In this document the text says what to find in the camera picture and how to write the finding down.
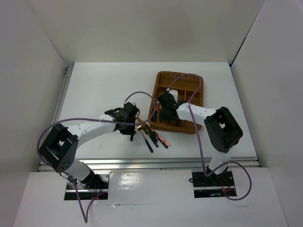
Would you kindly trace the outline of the brown wicker cutlery tray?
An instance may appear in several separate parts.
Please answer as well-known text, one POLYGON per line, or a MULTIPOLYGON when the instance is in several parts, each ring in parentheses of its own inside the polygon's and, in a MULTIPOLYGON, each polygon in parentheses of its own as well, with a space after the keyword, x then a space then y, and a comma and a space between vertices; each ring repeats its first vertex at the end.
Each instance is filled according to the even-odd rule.
MULTIPOLYGON (((201 76, 190 73, 160 71, 156 76, 152 94, 152 98, 156 103, 151 103, 150 105, 148 114, 150 118, 152 118, 156 106, 161 106, 157 100, 157 96, 168 92, 167 89, 175 89, 178 91, 178 99, 175 99, 175 101, 186 101, 186 103, 182 104, 177 111, 183 109, 187 111, 188 105, 199 107, 203 106, 204 80, 201 76)), ((179 132, 185 134, 195 134, 196 129, 200 130, 202 128, 202 126, 199 124, 197 126, 193 124, 191 114, 186 113, 185 117, 179 115, 178 117, 182 121, 181 127, 175 126, 176 120, 167 120, 166 122, 159 122, 158 120, 156 122, 152 122, 150 120, 149 124, 155 130, 179 132)))

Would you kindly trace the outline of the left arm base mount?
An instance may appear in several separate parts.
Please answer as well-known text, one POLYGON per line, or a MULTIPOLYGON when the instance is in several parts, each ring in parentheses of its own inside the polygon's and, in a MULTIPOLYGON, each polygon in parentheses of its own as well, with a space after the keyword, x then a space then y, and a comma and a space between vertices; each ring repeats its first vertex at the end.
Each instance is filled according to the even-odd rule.
MULTIPOLYGON (((109 172, 97 172, 98 175, 96 180, 93 180, 89 186, 81 183, 79 180, 76 183, 79 197, 81 200, 88 201, 98 196, 96 200, 107 200, 108 199, 108 187, 110 180, 109 172)), ((63 178, 67 180, 65 187, 64 200, 65 201, 76 201, 77 193, 71 179, 67 174, 61 174, 63 178)))

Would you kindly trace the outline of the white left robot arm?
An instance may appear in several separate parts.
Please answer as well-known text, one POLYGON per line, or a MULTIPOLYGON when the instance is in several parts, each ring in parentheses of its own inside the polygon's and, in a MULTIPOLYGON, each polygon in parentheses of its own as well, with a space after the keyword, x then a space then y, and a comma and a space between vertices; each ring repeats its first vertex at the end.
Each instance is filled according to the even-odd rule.
POLYGON ((139 111, 134 104, 128 102, 122 108, 108 110, 92 121, 68 127, 58 123, 38 147, 38 154, 55 172, 65 173, 76 179, 83 189, 102 186, 100 176, 75 157, 76 151, 84 143, 115 131, 133 139, 135 119, 139 111))

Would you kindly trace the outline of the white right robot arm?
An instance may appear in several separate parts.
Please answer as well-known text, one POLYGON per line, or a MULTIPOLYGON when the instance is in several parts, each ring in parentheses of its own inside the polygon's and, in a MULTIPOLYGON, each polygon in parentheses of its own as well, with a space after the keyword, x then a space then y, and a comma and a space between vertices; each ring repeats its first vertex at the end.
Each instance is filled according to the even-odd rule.
POLYGON ((209 140, 214 147, 212 158, 205 170, 206 179, 211 185, 218 185, 226 174, 227 163, 231 159, 230 150, 239 143, 243 131, 232 113, 226 107, 209 109, 193 105, 186 101, 176 101, 166 91, 157 97, 162 105, 164 120, 183 120, 202 125, 206 128, 209 140))

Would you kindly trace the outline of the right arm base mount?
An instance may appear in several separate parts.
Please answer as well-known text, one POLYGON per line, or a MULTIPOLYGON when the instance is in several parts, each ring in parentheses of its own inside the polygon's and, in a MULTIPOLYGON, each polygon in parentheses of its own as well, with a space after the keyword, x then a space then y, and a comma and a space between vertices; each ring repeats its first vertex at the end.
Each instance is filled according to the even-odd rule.
POLYGON ((227 171, 225 175, 216 181, 211 181, 210 177, 205 177, 203 172, 192 172, 189 182, 193 185, 195 198, 216 198, 236 197, 237 192, 232 171, 227 171))

